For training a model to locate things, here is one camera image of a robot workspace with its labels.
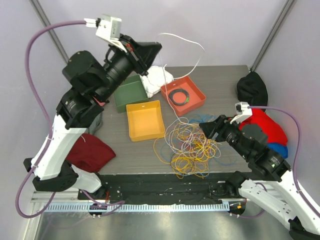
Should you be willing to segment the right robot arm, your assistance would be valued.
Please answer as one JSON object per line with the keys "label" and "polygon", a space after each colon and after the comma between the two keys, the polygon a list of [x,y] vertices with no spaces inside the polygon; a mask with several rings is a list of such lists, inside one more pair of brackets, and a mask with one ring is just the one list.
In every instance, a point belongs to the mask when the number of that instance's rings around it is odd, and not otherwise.
{"label": "right robot arm", "polygon": [[228,143],[247,162],[252,173],[272,186],[283,199],[274,197],[239,171],[226,180],[225,190],[230,197],[253,201],[288,229],[294,240],[320,238],[320,218],[303,199],[302,190],[295,185],[293,169],[279,153],[247,137],[225,115],[202,122],[199,127],[207,139]]}

